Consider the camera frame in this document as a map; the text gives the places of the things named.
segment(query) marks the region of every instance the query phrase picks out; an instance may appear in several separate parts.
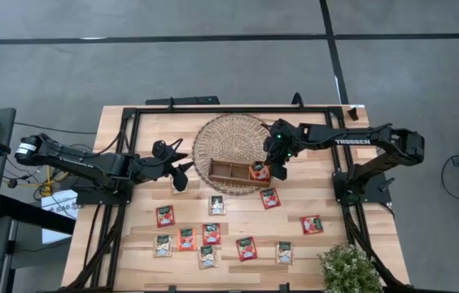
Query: wooden tabletop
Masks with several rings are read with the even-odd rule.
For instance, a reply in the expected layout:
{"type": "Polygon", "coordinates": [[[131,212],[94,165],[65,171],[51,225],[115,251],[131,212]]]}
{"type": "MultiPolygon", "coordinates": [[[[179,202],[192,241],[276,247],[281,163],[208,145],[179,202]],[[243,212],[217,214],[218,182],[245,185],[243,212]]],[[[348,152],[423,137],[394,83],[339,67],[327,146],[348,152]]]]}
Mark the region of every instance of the wooden tabletop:
{"type": "MultiPolygon", "coordinates": [[[[94,144],[95,151],[102,150],[117,135],[122,110],[122,106],[103,109],[94,144]]],[[[139,125],[136,152],[149,156],[154,141],[162,139],[171,143],[178,138],[184,138],[178,151],[191,154],[197,132],[217,116],[218,114],[212,113],[144,114],[139,125]]],[[[318,113],[257,113],[253,116],[268,124],[278,118],[293,125],[301,122],[326,123],[324,115],[318,113]]],[[[369,126],[363,107],[358,108],[358,116],[360,119],[353,121],[345,115],[346,126],[369,126]]],[[[335,120],[333,125],[336,127],[338,122],[335,120]]],[[[346,168],[341,147],[339,154],[342,168],[346,168]]],[[[373,146],[354,146],[352,156],[355,163],[363,164],[376,156],[376,150],[373,146]]],[[[324,278],[317,254],[328,251],[336,243],[347,242],[341,207],[335,202],[330,177],[334,171],[332,155],[330,150],[303,151],[286,167],[288,179],[279,181],[275,178],[272,182],[272,186],[277,188],[282,206],[267,211],[256,192],[246,196],[225,195],[226,215],[209,216],[208,197],[219,193],[203,183],[194,168],[186,173],[190,180],[187,194],[172,195],[169,178],[136,186],[132,203],[126,208],[114,289],[165,290],[168,285],[177,285],[178,290],[277,290],[279,284],[286,282],[291,284],[292,290],[324,289],[324,278]],[[157,228],[155,208],[165,205],[173,205],[176,224],[157,228]],[[300,217],[317,214],[321,215],[325,232],[303,235],[300,217]],[[196,228],[199,244],[202,243],[201,226],[208,222],[221,223],[222,244],[216,246],[219,267],[200,270],[198,252],[177,251],[177,230],[196,228]],[[157,234],[173,236],[174,251],[171,258],[153,257],[153,240],[157,234]],[[235,241],[247,236],[255,238],[258,259],[241,262],[235,241]],[[294,265],[275,264],[274,246],[279,240],[293,243],[294,265]]],[[[376,203],[367,203],[364,207],[373,249],[398,279],[408,283],[392,215],[376,203]]],[[[83,267],[94,210],[95,206],[86,206],[79,212],[63,275],[63,286],[73,281],[83,267]]],[[[97,246],[102,214],[103,208],[99,211],[96,222],[91,255],[97,246]]],[[[105,256],[103,260],[100,285],[104,285],[106,281],[108,257],[109,255],[105,256]]]]}

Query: round wicker basket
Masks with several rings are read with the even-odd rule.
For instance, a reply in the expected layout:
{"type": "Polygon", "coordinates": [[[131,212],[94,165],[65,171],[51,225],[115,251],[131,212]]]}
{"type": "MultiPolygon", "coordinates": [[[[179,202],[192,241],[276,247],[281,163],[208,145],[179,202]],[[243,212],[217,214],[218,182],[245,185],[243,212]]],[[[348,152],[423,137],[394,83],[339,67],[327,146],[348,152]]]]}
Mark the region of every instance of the round wicker basket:
{"type": "Polygon", "coordinates": [[[211,181],[208,179],[210,159],[228,160],[238,163],[264,161],[262,149],[267,129],[262,120],[249,115],[229,114],[209,121],[197,133],[193,145],[195,171],[213,189],[226,195],[249,195],[260,188],[241,184],[211,181]]]}

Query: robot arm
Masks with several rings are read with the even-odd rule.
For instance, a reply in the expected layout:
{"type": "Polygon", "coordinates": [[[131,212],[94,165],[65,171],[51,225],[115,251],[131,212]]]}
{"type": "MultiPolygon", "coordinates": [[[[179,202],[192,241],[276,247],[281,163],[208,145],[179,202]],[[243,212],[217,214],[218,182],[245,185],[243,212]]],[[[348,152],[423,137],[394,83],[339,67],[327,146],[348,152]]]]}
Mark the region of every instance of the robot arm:
{"type": "Polygon", "coordinates": [[[412,166],[423,161],[425,139],[407,129],[393,129],[390,124],[375,128],[332,129],[326,125],[300,124],[295,127],[283,119],[264,125],[269,137],[264,141],[266,164],[272,165],[272,175],[287,178],[283,165],[305,149],[323,150],[336,145],[377,146],[385,153],[366,164],[354,164],[347,173],[347,188],[357,195],[365,193],[371,177],[402,164],[412,166]]]}
{"type": "Polygon", "coordinates": [[[193,164],[188,163],[174,168],[173,162],[187,157],[176,153],[181,139],[167,146],[157,141],[152,148],[153,158],[140,158],[135,154],[91,153],[62,145],[44,133],[21,138],[15,153],[18,163],[27,166],[49,165],[65,172],[84,177],[94,182],[102,190],[116,193],[121,182],[139,184],[157,180],[162,176],[173,176],[177,190],[184,190],[188,178],[184,172],[193,164]]]}

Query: snack packet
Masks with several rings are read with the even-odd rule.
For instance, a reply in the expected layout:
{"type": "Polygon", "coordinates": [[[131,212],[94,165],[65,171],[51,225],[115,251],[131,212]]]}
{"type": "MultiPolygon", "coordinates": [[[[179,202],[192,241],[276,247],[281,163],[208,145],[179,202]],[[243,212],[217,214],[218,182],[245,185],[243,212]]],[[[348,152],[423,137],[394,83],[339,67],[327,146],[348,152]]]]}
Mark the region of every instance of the snack packet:
{"type": "Polygon", "coordinates": [[[216,268],[218,266],[215,248],[211,245],[201,247],[199,251],[200,269],[216,268]]]}
{"type": "Polygon", "coordinates": [[[172,237],[170,235],[158,235],[154,240],[154,257],[172,256],[172,237]]]}
{"type": "Polygon", "coordinates": [[[203,244],[221,244],[221,224],[203,225],[203,244]]]}
{"type": "Polygon", "coordinates": [[[290,242],[277,243],[277,265],[293,265],[293,247],[290,242]]]}
{"type": "Polygon", "coordinates": [[[155,216],[157,217],[157,228],[175,224],[172,206],[156,208],[155,216]]]}
{"type": "Polygon", "coordinates": [[[320,216],[303,216],[300,218],[302,221],[302,229],[304,229],[304,234],[315,234],[323,233],[324,226],[321,225],[320,216]]]}
{"type": "Polygon", "coordinates": [[[195,229],[180,229],[177,232],[177,250],[191,251],[195,250],[195,229]]]}
{"type": "Polygon", "coordinates": [[[279,207],[281,205],[277,190],[274,188],[262,190],[260,192],[260,197],[262,198],[265,209],[279,207]]]}
{"type": "Polygon", "coordinates": [[[269,180],[269,168],[262,162],[255,162],[249,166],[249,172],[251,178],[257,181],[268,181],[269,180]]]}
{"type": "Polygon", "coordinates": [[[210,196],[208,213],[210,216],[224,216],[226,214],[226,201],[222,195],[210,196]]]}
{"type": "Polygon", "coordinates": [[[253,240],[253,237],[237,240],[237,249],[240,261],[252,260],[258,257],[256,254],[255,240],[253,240]]]}

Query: potted plant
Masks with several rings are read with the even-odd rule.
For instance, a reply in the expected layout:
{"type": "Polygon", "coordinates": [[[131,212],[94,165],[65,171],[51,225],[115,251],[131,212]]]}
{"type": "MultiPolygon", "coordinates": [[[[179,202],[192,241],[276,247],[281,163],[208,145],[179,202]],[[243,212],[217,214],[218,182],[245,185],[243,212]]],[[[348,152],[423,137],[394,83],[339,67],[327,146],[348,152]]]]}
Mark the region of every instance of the potted plant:
{"type": "Polygon", "coordinates": [[[335,245],[318,258],[326,278],[325,293],[382,292],[374,258],[354,245],[335,245]]]}

